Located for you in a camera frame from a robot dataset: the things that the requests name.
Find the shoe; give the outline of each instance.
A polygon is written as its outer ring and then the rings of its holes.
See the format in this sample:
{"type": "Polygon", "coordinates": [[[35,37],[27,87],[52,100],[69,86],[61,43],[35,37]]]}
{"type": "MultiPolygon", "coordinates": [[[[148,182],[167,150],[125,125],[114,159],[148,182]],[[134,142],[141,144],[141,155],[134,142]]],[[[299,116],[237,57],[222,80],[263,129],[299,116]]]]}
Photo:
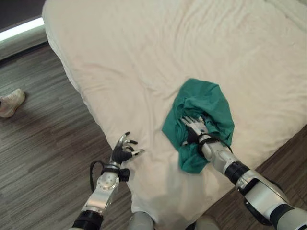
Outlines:
{"type": "Polygon", "coordinates": [[[195,230],[221,230],[221,228],[212,216],[203,215],[196,221],[195,230]]]}
{"type": "Polygon", "coordinates": [[[25,95],[21,89],[14,90],[7,96],[0,97],[0,117],[8,118],[14,115],[16,109],[24,102],[25,95]]]}

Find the wooden floor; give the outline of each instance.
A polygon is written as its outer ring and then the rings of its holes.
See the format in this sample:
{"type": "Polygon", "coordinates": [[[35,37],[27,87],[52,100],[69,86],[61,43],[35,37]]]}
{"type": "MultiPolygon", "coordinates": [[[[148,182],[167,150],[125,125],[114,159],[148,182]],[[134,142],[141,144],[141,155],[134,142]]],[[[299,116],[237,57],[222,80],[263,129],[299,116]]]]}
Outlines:
{"type": "MultiPolygon", "coordinates": [[[[0,119],[0,229],[67,230],[91,194],[89,164],[107,161],[111,149],[49,46],[0,63],[0,95],[27,92],[14,117],[0,119]]],[[[307,208],[307,144],[304,129],[259,167],[292,204],[307,208]]],[[[121,183],[103,224],[124,230],[130,192],[121,183]]],[[[236,191],[207,213],[223,230],[260,230],[236,191]]]]}

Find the light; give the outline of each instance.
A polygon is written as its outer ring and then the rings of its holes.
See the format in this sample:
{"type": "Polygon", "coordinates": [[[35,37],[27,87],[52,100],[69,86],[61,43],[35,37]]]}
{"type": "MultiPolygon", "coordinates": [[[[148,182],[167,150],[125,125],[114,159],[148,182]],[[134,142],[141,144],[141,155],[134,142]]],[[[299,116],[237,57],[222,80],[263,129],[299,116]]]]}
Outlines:
{"type": "Polygon", "coordinates": [[[3,31],[3,32],[0,33],[0,42],[4,41],[5,39],[8,39],[10,37],[19,35],[19,34],[21,34],[23,32],[32,30],[32,29],[34,29],[36,27],[39,27],[41,25],[44,25],[43,18],[37,18],[37,19],[34,19],[34,20],[29,21],[27,23],[18,25],[18,26],[14,27],[14,28],[11,28],[11,29],[8,29],[6,31],[3,31]]]}

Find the mattress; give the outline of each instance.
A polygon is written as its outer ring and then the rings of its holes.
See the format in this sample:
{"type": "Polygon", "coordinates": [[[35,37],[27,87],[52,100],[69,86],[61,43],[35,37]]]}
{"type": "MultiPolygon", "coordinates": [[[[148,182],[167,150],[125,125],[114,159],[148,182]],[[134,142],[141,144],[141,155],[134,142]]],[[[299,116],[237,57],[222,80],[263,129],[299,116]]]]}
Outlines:
{"type": "Polygon", "coordinates": [[[297,12],[293,19],[260,0],[47,0],[50,46],[108,143],[130,131],[146,150],[124,165],[132,212],[147,212],[158,230],[180,230],[233,187],[211,164],[200,174],[180,170],[162,133],[187,79],[220,85],[235,123],[232,149],[250,168],[307,123],[305,11],[297,12]]]}

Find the crumpled fabric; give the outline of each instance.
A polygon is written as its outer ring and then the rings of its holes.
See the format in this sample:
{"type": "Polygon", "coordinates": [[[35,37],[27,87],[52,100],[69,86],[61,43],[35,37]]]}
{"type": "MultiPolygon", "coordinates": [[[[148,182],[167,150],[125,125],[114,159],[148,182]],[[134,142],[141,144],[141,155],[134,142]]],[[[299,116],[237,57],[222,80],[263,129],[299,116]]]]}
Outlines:
{"type": "Polygon", "coordinates": [[[235,128],[228,101],[218,84],[197,79],[187,80],[179,90],[162,131],[179,152],[179,165],[188,173],[200,173],[208,161],[197,152],[197,144],[182,146],[188,130],[180,120],[183,116],[203,117],[209,134],[229,146],[235,128]]]}

